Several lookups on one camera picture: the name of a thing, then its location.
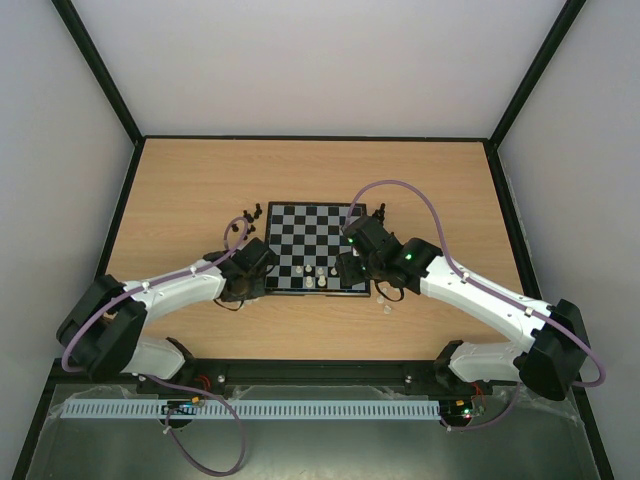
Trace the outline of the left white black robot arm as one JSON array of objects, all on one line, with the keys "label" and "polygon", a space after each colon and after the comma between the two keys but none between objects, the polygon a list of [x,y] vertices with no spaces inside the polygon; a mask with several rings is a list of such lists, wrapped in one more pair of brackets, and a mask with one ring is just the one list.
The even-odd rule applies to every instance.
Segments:
[{"label": "left white black robot arm", "polygon": [[244,303],[265,295],[277,255],[255,238],[237,250],[212,252],[188,267],[138,281],[96,278],[57,330],[62,368],[93,381],[121,373],[173,378],[186,364],[177,341],[148,338],[143,329],[201,302]]}]

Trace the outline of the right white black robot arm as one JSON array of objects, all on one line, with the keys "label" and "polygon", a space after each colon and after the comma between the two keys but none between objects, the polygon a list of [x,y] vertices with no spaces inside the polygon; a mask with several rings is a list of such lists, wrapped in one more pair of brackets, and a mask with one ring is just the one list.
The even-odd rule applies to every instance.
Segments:
[{"label": "right white black robot arm", "polygon": [[438,384],[455,392],[476,381],[522,382],[552,401],[566,398],[586,354],[579,308],[550,305],[478,277],[419,238],[401,243],[370,217],[343,229],[351,250],[336,269],[347,284],[387,283],[458,308],[505,337],[503,343],[451,341],[434,363]]}]

